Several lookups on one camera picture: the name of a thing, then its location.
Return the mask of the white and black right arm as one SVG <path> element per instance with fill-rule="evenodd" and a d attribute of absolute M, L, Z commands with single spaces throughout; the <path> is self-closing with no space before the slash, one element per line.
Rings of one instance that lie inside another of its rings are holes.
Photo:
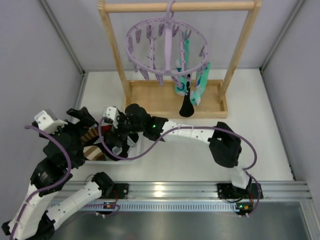
<path fill-rule="evenodd" d="M 187 146 L 208 147 L 213 160 L 229 169 L 234 189 L 247 190 L 252 182 L 239 164 L 242 140 L 224 122 L 219 121 L 213 127 L 179 124 L 168 118 L 152 116 L 136 103 L 129 105 L 125 112 L 115 106 L 107 107 L 103 116 L 120 136 L 141 133 L 154 143 L 182 142 Z"/>

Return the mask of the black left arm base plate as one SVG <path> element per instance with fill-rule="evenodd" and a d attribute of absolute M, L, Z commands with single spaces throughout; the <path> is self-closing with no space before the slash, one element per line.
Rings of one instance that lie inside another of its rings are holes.
<path fill-rule="evenodd" d="M 129 186 L 130 185 L 128 183 L 115 183 L 106 192 L 103 192 L 100 198 L 109 200 L 123 200 L 129 193 Z"/>

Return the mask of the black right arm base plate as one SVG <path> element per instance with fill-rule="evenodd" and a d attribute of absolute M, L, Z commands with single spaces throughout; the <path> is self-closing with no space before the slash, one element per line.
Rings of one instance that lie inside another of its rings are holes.
<path fill-rule="evenodd" d="M 246 189 L 233 186 L 231 183 L 217 184 L 218 198 L 230 203 L 236 203 L 241 200 L 263 199 L 263 191 L 259 183 L 251 183 Z"/>

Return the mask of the brown striped sock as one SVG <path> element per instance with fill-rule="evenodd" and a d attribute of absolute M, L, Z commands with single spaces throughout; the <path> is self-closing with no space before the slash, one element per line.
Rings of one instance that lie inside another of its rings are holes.
<path fill-rule="evenodd" d="M 87 161 L 106 161 L 106 156 L 101 150 L 98 128 L 91 128 L 81 138 L 83 154 Z"/>

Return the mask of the black white striped sock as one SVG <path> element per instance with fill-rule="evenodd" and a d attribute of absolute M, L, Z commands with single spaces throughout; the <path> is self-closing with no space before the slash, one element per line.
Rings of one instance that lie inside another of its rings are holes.
<path fill-rule="evenodd" d="M 186 92 L 184 94 L 182 106 L 179 110 L 179 115 L 181 117 L 189 118 L 195 112 L 190 96 L 191 96 L 191 74 L 188 74 L 186 76 Z"/>

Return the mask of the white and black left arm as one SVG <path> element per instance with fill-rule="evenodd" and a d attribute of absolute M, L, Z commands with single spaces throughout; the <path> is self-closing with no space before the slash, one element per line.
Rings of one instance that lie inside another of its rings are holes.
<path fill-rule="evenodd" d="M 98 172 L 59 206 L 49 206 L 72 178 L 71 170 L 85 163 L 81 138 L 96 124 L 86 107 L 71 108 L 66 113 L 78 122 L 57 119 L 49 110 L 42 110 L 32 124 L 25 126 L 47 139 L 48 144 L 43 148 L 46 157 L 34 169 L 18 213 L 1 226 L 11 240 L 48 240 L 71 215 L 91 201 L 107 197 L 113 190 L 113 180 L 105 172 Z"/>

